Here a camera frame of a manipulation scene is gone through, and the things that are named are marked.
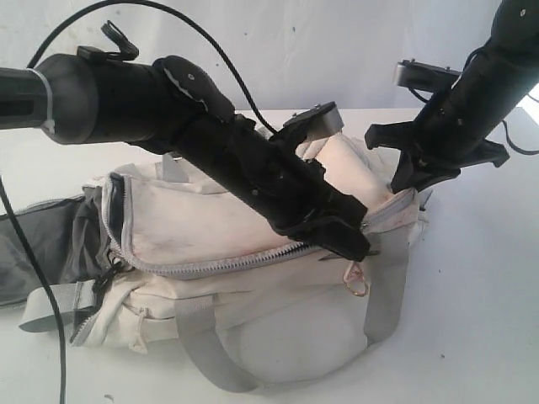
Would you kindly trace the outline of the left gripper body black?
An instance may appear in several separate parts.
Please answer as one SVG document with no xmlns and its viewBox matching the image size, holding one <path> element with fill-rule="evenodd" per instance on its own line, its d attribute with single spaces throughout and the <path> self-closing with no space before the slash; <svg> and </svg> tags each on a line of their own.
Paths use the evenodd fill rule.
<svg viewBox="0 0 539 404">
<path fill-rule="evenodd" d="M 328 216 L 328 196 L 339 191 L 325 179 L 326 168 L 317 158 L 297 156 L 304 143 L 297 145 L 281 130 L 270 137 L 258 130 L 248 133 L 248 206 L 273 231 Z"/>
</svg>

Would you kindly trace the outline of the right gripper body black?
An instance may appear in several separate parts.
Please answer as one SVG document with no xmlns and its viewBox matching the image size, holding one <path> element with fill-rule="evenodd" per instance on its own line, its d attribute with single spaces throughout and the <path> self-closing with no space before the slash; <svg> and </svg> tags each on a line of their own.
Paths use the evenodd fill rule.
<svg viewBox="0 0 539 404">
<path fill-rule="evenodd" d="M 430 129 L 414 125 L 413 145 L 401 152 L 419 159 L 425 170 L 425 189 L 457 177 L 465 167 L 489 162 L 501 167 L 509 159 L 505 146 L 486 139 L 494 130 L 490 122 L 464 121 Z"/>
</svg>

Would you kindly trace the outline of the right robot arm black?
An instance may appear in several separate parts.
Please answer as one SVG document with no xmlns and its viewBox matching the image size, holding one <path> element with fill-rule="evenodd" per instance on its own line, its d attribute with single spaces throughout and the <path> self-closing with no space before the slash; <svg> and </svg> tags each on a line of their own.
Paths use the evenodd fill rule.
<svg viewBox="0 0 539 404">
<path fill-rule="evenodd" d="M 427 189 L 465 167 L 501 167 L 510 155 L 488 135 L 537 83 L 538 3 L 503 1 L 489 39 L 456 82 L 435 93 L 414 120 L 371 125 L 366 146 L 400 152 L 391 181 L 395 193 Z"/>
</svg>

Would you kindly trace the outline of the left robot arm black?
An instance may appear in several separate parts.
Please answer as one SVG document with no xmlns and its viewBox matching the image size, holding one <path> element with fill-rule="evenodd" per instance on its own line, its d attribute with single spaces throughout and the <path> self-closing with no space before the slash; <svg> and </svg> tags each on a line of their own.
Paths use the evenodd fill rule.
<svg viewBox="0 0 539 404">
<path fill-rule="evenodd" d="M 35 69 L 2 69 L 1 126 L 41 128 L 62 145 L 124 142 L 176 152 L 279 235 L 354 261 L 369 252 L 360 229 L 367 208 L 330 185 L 320 162 L 296 154 L 303 142 L 341 129 L 335 103 L 309 109 L 265 138 L 182 57 L 141 65 L 57 54 Z"/>
</svg>

